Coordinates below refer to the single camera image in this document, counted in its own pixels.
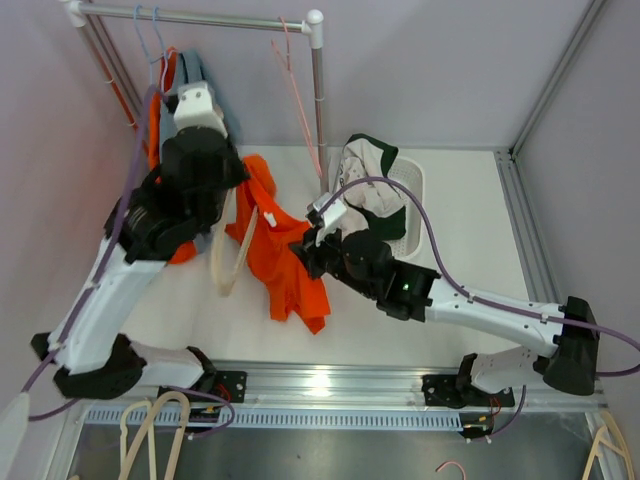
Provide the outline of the green white t shirt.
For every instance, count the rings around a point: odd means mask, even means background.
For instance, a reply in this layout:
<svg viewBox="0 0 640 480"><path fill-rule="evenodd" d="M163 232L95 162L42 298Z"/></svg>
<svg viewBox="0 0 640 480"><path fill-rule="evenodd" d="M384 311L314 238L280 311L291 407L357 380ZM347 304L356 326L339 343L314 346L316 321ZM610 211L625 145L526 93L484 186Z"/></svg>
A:
<svg viewBox="0 0 640 480"><path fill-rule="evenodd" d="M364 133L349 137L337 173L336 189L365 177L387 177L399 149ZM369 230L381 241L400 240L406 233L406 206L400 193L384 182L362 183L342 195L347 213L341 220L344 237Z"/></svg>

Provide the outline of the beige wooden hanger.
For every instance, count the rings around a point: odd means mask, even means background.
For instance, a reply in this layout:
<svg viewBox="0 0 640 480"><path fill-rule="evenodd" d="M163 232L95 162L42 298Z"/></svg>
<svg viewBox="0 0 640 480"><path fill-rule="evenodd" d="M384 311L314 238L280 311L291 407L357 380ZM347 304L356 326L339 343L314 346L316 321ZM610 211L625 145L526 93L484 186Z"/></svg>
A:
<svg viewBox="0 0 640 480"><path fill-rule="evenodd" d="M209 271L213 284L216 288L217 294L223 298L231 295L240 270L246 264L259 213L258 209L254 207L244 238L238 247L237 254L233 260L230 260L229 251L226 250L226 227L228 225L229 214L234 197L234 191L229 190L224 200L220 221L215 225L213 232L209 261Z"/></svg>

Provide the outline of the pink wire hanger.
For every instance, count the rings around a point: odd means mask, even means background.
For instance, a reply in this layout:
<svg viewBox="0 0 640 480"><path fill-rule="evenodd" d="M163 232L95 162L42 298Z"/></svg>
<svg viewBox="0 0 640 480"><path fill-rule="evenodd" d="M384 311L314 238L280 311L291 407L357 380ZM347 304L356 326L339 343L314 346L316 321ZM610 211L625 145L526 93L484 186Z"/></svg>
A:
<svg viewBox="0 0 640 480"><path fill-rule="evenodd" d="M316 148L313 145L311 131L309 128L308 120L302 103L302 99L299 93L296 77L293 70L292 58L291 58L291 40L289 29L286 21L283 17L279 16L278 21L283 28L285 35L285 52L282 52L275 40L271 41L271 48L275 55L276 61L281 69L284 82L287 86L289 96L295 105L295 116L299 127L301 129L303 139L305 141L309 157L313 163L316 175L318 178L322 177L321 165Z"/></svg>

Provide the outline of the grey blue t shirt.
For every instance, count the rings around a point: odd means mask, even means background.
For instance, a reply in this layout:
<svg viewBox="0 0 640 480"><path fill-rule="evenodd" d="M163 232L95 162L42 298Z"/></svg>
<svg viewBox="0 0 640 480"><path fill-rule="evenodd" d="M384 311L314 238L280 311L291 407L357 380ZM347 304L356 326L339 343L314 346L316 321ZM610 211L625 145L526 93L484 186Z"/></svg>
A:
<svg viewBox="0 0 640 480"><path fill-rule="evenodd" d="M182 87L188 89L191 84L206 82L210 90L213 109L217 117L224 123L226 131L231 132L229 120L222 109L214 79L198 52L194 49L183 51L179 54L177 63L177 73L175 74L175 85L178 89ZM215 192L205 192L199 190L201 181L197 179L199 173L204 173L203 166L191 155L183 158L179 165L178 182L181 189L186 191L187 205L198 217L201 231L192 241L181 245L176 251L172 261L177 264L186 263L194 259L198 254L205 251L206 246L211 241L211 228L217 224L224 213L227 190L216 190Z"/></svg>

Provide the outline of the light blue wire hanger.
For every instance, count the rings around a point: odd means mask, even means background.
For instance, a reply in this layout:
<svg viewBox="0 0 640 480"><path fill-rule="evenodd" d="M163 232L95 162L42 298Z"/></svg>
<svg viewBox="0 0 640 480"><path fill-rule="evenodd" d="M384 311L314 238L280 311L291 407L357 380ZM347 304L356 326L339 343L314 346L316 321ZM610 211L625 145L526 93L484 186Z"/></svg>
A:
<svg viewBox="0 0 640 480"><path fill-rule="evenodd" d="M168 52L164 38L162 36L162 33L160 32L159 21L158 21L159 10L160 8L158 6L155 6L152 10L152 26L156 34L159 46L161 48L161 57L160 57L161 75L160 75L160 82L159 82L159 90L163 94L165 94L167 92L166 78L169 70L169 60L170 60L171 54Z"/></svg>

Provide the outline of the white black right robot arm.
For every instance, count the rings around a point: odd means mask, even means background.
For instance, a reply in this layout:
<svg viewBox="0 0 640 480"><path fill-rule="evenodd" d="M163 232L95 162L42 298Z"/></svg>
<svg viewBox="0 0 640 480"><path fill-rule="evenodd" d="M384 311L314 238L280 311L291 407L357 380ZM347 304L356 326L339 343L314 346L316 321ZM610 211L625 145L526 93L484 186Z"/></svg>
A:
<svg viewBox="0 0 640 480"><path fill-rule="evenodd" d="M390 246L367 231L323 239L317 233L310 228L289 246L311 278L328 274L401 321L458 325L515 343L495 354L465 355L454 376L425 377L427 404L460 409L496 398L511 406L509 389L537 379L565 394L593 394L599 335L585 300L538 303L465 293L433 269L394 258Z"/></svg>

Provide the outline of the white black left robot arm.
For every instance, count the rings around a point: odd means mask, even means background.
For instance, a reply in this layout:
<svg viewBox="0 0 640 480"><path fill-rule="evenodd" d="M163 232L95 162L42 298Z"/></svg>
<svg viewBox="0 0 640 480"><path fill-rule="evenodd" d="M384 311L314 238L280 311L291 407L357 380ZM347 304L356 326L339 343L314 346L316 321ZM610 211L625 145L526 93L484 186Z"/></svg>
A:
<svg viewBox="0 0 640 480"><path fill-rule="evenodd" d="M162 152L164 161L115 204L67 318L31 340L56 365L53 382L67 399L111 400L142 386L180 388L194 401L214 392L217 371L201 350L151 347L121 329L177 250L220 221L227 192L249 174L231 137L213 128L183 128Z"/></svg>

